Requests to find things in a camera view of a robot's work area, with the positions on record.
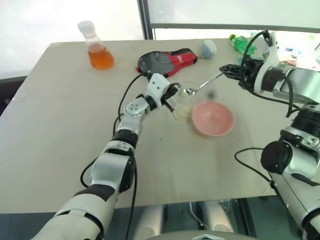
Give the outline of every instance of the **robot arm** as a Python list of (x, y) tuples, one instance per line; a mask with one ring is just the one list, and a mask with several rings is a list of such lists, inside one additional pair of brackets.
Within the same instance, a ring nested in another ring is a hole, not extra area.
[(285, 81), (288, 78), (293, 101), (304, 104), (292, 124), (280, 132), (280, 139), (264, 148), (261, 165), (270, 174), (272, 187), (307, 239), (319, 239), (320, 184), (312, 179), (320, 162), (320, 72), (294, 66), (279, 68), (275, 34), (269, 37), (271, 44), (263, 52), (264, 61), (245, 59), (246, 86), (241, 81), (240, 66), (228, 64), (220, 70), (228, 78), (239, 80), (244, 89), (256, 94), (272, 92), (274, 97), (284, 100), (290, 96)]
[(129, 102), (112, 140), (96, 159), (87, 189), (77, 192), (49, 220), (34, 240), (101, 240), (108, 229), (117, 197), (133, 182), (135, 148), (142, 121), (152, 110), (172, 107), (167, 99), (178, 91), (161, 74), (153, 74), (145, 96)]

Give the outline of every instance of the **orange liquid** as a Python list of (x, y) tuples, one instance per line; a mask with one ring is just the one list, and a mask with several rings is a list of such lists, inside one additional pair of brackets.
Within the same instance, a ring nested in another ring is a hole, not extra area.
[(96, 69), (108, 69), (115, 63), (114, 57), (111, 55), (108, 49), (99, 43), (89, 46), (88, 54), (91, 65)]

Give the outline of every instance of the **pink bowl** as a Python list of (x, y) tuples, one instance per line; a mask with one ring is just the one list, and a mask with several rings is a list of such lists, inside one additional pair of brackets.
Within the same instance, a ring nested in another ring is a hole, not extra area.
[(192, 110), (192, 121), (199, 132), (211, 137), (229, 133), (235, 123), (232, 112), (225, 105), (214, 101), (195, 106)]

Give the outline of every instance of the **metal spoon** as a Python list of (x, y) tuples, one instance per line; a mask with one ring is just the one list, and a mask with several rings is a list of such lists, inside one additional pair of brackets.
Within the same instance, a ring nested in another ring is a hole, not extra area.
[(217, 79), (218, 77), (220, 77), (221, 75), (223, 75), (222, 72), (220, 72), (219, 74), (217, 74), (216, 76), (210, 78), (208, 81), (204, 82), (200, 87), (198, 87), (198, 89), (193, 89), (193, 88), (186, 88), (183, 89), (183, 92), (187, 95), (195, 95), (200, 89), (202, 89), (203, 87), (207, 86), (208, 84), (210, 84), (213, 80)]

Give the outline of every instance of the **green plastic bottle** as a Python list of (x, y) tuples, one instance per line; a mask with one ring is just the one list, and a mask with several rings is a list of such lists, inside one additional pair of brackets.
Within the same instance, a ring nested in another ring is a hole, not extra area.
[[(229, 39), (232, 42), (234, 49), (236, 49), (239, 53), (244, 54), (245, 49), (249, 43), (249, 40), (246, 39), (244, 36), (236, 37), (234, 34), (231, 34)], [(249, 47), (248, 55), (249, 56), (252, 55), (256, 49), (257, 49), (256, 45), (252, 44)]]

